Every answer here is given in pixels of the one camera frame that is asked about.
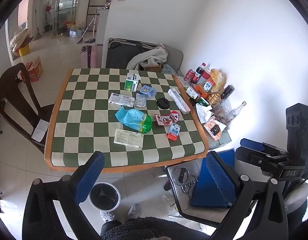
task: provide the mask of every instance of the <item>red snack packet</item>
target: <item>red snack packet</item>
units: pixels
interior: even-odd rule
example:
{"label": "red snack packet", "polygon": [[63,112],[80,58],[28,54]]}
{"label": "red snack packet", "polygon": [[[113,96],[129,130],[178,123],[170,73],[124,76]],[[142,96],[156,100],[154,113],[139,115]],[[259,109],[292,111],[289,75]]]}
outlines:
{"label": "red snack packet", "polygon": [[176,111],[172,111],[170,115],[159,115],[155,114],[157,124],[159,126],[168,126],[171,125],[172,122],[176,123],[180,118],[180,114]]}

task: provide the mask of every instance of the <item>black round lid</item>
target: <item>black round lid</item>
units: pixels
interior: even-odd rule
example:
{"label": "black round lid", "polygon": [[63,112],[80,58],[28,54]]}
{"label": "black round lid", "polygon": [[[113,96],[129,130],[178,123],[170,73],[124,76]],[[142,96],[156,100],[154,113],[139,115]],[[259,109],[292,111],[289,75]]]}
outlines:
{"label": "black round lid", "polygon": [[166,98],[159,98],[156,101],[156,104],[158,105],[159,108],[161,109],[169,109],[170,107],[170,102]]}

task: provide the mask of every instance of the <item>checkered tablecloth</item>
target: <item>checkered tablecloth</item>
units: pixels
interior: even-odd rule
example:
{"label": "checkered tablecloth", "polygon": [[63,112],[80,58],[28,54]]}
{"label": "checkered tablecloth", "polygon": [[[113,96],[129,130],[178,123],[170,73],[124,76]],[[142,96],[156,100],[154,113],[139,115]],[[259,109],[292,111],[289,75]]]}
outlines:
{"label": "checkered tablecloth", "polygon": [[[113,143],[116,128],[134,131],[116,119],[115,113],[121,106],[108,103],[111,93],[136,98],[137,92],[124,90],[128,72],[141,76],[138,91],[143,85],[157,90],[156,96],[147,100],[146,107],[135,106],[152,118],[153,126],[149,133],[144,134],[142,148]],[[203,152],[205,147],[191,114],[181,114],[167,93],[170,88],[179,92],[169,74],[126,69],[74,69],[57,113],[52,164],[78,167],[85,164],[96,150],[104,153],[105,168],[163,162]],[[158,108],[156,100],[162,97],[170,101],[169,110]],[[181,130],[176,141],[166,136],[169,126],[158,126],[155,119],[155,114],[168,115],[171,110],[180,113],[178,124]]]}

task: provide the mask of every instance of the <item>plastic bucket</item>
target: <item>plastic bucket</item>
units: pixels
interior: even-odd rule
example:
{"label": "plastic bucket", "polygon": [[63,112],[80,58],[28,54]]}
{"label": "plastic bucket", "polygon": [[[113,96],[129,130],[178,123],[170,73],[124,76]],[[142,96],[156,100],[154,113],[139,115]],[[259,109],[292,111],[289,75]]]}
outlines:
{"label": "plastic bucket", "polygon": [[30,53],[30,51],[29,51],[29,43],[28,43],[25,47],[19,48],[19,49],[18,49],[18,52],[19,52],[19,55],[20,55],[21,57],[23,57],[23,56],[29,54],[29,53]]}
{"label": "plastic bucket", "polygon": [[98,210],[110,212],[118,207],[121,202],[121,194],[113,184],[102,181],[93,186],[88,199]]}

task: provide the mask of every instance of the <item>glass bottle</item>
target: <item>glass bottle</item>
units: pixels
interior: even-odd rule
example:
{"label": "glass bottle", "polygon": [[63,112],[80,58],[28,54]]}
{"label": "glass bottle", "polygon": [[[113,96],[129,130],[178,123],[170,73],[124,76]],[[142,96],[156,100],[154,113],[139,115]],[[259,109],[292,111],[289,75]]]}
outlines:
{"label": "glass bottle", "polygon": [[245,101],[243,103],[241,103],[241,105],[239,107],[236,107],[235,109],[230,111],[230,118],[228,120],[228,123],[232,122],[238,116],[238,114],[241,112],[241,110],[243,109],[244,106],[246,106]]}

